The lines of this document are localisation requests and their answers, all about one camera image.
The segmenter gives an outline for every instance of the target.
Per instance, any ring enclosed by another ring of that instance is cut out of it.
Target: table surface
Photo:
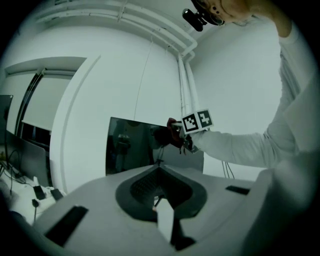
[[[11,174],[9,171],[5,170],[5,173],[10,177]],[[11,179],[6,176],[4,173],[1,175],[1,179],[8,185],[9,189],[11,187]],[[33,186],[36,186],[35,182],[28,177],[24,177],[26,183],[20,184],[18,182],[12,181],[12,196],[9,204],[9,209],[21,214],[25,220],[32,225],[34,223],[34,217],[37,219],[44,211],[46,211],[50,206],[56,203],[56,200],[53,198],[50,190],[53,190],[53,187],[43,187],[41,186],[45,199],[38,200],[33,189]],[[39,202],[39,206],[36,209],[32,205],[32,199],[36,199]]]

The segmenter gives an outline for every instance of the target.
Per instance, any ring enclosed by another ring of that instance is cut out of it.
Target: glasses
[[[211,13],[209,11],[209,8],[210,8],[210,4],[208,3],[207,0],[195,0],[196,3],[204,9],[204,11],[208,14],[208,16],[210,17],[210,19],[215,23],[217,24],[218,26],[224,24],[224,21],[219,18],[217,15]]]

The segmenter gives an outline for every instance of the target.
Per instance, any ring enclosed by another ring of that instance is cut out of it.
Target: computer monitor
[[[41,186],[50,186],[50,173],[47,170],[46,164],[46,150],[15,136],[9,131],[7,131],[6,136],[7,157],[10,158],[9,164],[31,180],[37,177]]]
[[[165,126],[111,117],[106,147],[106,175],[154,165],[193,168],[203,172],[204,153],[192,154],[170,144]]]
[[[12,99],[12,95],[0,95],[0,145],[5,144],[7,120]]]

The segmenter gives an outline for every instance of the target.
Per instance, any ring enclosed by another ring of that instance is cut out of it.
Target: roller shade
[[[71,78],[66,75],[45,75],[28,103],[22,122],[52,131],[60,100]]]
[[[8,76],[0,87],[0,95],[13,95],[6,129],[15,134],[16,122],[25,93],[36,72],[14,74]]]

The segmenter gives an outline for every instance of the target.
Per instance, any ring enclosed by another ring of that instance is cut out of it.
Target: person
[[[282,96],[264,134],[200,131],[191,134],[194,145],[218,160],[260,168],[274,168],[281,160],[300,151],[318,149],[319,122],[315,119],[320,117],[319,71],[295,23],[270,0],[196,1],[210,15],[226,23],[244,21],[254,15],[264,16],[275,24],[281,47]],[[179,141],[179,135],[171,129],[175,122],[169,119],[167,127]]]

